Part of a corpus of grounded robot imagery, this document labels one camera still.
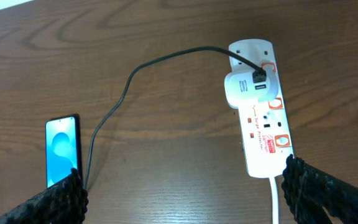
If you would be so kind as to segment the blue Galaxy smartphone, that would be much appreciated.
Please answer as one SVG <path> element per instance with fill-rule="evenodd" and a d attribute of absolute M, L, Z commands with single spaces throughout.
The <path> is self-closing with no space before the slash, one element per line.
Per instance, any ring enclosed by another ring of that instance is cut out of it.
<path fill-rule="evenodd" d="M 51 187 L 76 169 L 83 179 L 79 114 L 52 118 L 45 123 L 46 186 Z"/>

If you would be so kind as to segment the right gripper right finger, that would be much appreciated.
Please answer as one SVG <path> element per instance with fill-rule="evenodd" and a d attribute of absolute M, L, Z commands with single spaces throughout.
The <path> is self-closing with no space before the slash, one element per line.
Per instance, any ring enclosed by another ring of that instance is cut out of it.
<path fill-rule="evenodd" d="M 358 188 L 289 155 L 281 188 L 297 223 L 358 223 Z"/>

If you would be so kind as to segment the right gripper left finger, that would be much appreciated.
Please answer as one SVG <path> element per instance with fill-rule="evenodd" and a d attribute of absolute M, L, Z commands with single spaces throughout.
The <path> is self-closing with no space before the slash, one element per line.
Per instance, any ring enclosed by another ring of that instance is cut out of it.
<path fill-rule="evenodd" d="M 77 169 L 56 184 L 0 216 L 0 224 L 82 224 L 88 192 Z"/>

